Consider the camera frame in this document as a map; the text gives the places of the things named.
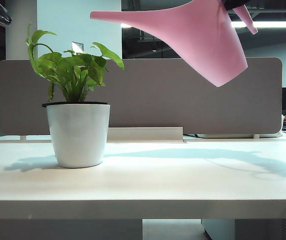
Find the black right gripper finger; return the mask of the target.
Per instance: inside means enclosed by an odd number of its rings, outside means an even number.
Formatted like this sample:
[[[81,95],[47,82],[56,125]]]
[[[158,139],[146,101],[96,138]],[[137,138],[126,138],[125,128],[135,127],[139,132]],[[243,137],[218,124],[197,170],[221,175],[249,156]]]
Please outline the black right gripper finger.
[[[222,0],[222,3],[227,11],[243,6],[247,2],[248,0]]]

